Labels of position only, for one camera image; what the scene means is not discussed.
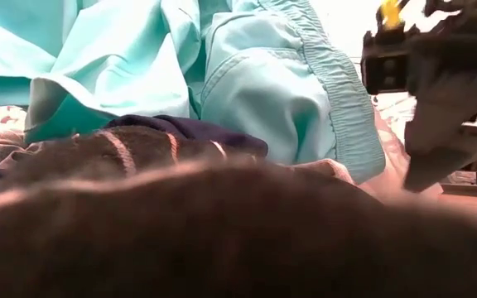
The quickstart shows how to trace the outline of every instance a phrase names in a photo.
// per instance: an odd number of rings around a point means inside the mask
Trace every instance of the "light blue fabric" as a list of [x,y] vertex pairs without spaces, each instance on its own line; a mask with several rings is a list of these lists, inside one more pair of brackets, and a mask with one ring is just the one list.
[[307,0],[0,0],[0,105],[29,142],[124,114],[199,118],[268,158],[384,168],[373,107]]

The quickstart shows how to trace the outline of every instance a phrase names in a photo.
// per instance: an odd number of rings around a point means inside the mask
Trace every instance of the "gray fabric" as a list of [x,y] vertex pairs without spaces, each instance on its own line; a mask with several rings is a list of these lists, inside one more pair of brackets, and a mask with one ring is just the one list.
[[44,145],[44,142],[27,145],[22,132],[0,132],[0,169],[14,166],[23,157],[41,150]]

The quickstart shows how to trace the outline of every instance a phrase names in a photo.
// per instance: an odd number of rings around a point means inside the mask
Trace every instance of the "yellow object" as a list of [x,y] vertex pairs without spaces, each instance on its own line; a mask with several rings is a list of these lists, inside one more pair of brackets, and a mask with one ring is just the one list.
[[398,8],[397,2],[397,0],[382,1],[380,11],[385,21],[384,26],[386,27],[386,29],[394,29],[401,24],[401,11]]

